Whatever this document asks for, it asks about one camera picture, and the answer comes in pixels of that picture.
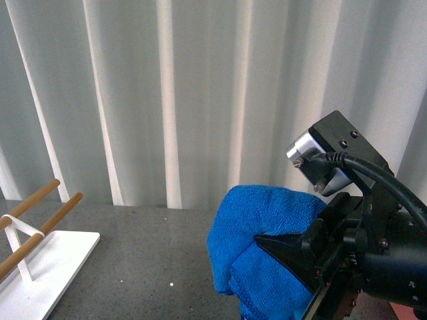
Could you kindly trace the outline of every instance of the gray countertop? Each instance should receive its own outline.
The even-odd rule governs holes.
[[[19,202],[0,200],[0,216]],[[42,202],[21,216],[38,228],[60,208]],[[212,212],[77,205],[57,230],[101,239],[49,319],[239,319],[238,300],[218,295],[205,248]],[[0,233],[0,261],[11,250]],[[360,295],[351,319],[397,319]]]

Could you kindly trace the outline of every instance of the black mechanical part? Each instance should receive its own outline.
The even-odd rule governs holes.
[[[369,295],[427,311],[427,234],[406,212],[387,224],[389,250],[361,260]]]
[[[307,149],[295,167],[322,194],[342,170],[363,197],[339,193],[305,233],[256,236],[263,250],[315,293],[302,319],[342,319],[361,289],[413,307],[419,319],[427,319],[427,207],[338,111],[308,132],[313,145],[333,154]],[[344,150],[344,157],[337,153]],[[411,215],[399,211],[401,204]]]
[[[353,273],[338,270],[329,287],[321,287],[316,292],[302,319],[341,320],[356,306],[358,291],[353,286]]]

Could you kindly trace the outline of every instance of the white curtain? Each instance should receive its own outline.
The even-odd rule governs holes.
[[[426,88],[424,0],[0,0],[0,196],[308,191],[286,147],[337,109],[427,201]]]

